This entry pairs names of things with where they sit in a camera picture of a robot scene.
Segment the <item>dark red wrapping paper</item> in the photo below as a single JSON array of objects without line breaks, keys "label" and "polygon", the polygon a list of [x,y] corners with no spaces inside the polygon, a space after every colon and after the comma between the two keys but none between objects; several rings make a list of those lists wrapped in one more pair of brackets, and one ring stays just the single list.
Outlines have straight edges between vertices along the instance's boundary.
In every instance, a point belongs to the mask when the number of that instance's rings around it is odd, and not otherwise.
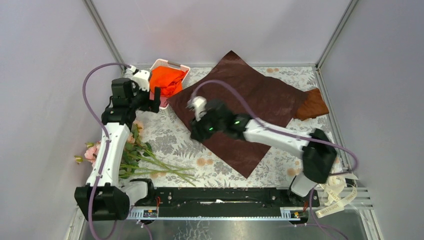
[{"label": "dark red wrapping paper", "polygon": [[[232,86],[260,119],[286,127],[307,98],[307,93],[278,78],[265,76],[229,51],[199,82],[185,88],[167,101],[177,117],[190,129],[194,113],[187,109],[193,90],[208,80],[220,80]],[[248,178],[270,147],[260,143],[232,139],[219,132],[202,144],[230,167]]]}]

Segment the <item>pink fake flower bunch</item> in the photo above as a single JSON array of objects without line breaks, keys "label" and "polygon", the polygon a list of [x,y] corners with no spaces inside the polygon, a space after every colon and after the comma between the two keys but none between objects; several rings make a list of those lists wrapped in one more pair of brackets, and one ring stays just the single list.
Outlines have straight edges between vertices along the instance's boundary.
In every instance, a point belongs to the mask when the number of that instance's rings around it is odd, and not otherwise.
[{"label": "pink fake flower bunch", "polygon": [[165,163],[159,160],[149,142],[142,141],[144,126],[142,122],[135,120],[130,128],[130,134],[124,145],[120,160],[119,179],[125,180],[135,177],[158,177],[167,174],[176,175],[180,179],[194,185],[193,175],[188,174],[189,167],[181,167]]}]

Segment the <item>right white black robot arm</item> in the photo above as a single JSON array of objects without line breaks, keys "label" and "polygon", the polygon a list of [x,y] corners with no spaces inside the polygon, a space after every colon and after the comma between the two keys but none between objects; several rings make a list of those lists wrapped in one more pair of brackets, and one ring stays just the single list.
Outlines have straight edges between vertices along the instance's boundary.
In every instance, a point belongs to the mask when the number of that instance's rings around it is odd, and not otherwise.
[{"label": "right white black robot arm", "polygon": [[327,181],[337,158],[334,144],[320,129],[305,133],[277,126],[249,114],[235,114],[221,100],[207,101],[197,96],[187,103],[194,112],[190,122],[193,140],[204,142],[215,133],[229,138],[274,147],[299,158],[303,170],[292,180],[287,191],[287,201],[301,205],[312,188]]}]

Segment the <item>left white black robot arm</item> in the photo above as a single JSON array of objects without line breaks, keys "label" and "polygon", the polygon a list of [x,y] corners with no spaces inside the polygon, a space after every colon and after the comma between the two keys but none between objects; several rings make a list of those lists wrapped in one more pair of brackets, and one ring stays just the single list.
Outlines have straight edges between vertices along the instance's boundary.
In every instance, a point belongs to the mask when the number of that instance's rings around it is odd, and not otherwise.
[{"label": "left white black robot arm", "polygon": [[133,179],[119,187],[123,152],[138,110],[158,113],[160,94],[150,99],[148,80],[118,78],[111,83],[110,105],[101,115],[100,148],[93,170],[74,198],[87,221],[125,220],[131,206],[155,200],[154,185],[146,178]]}]

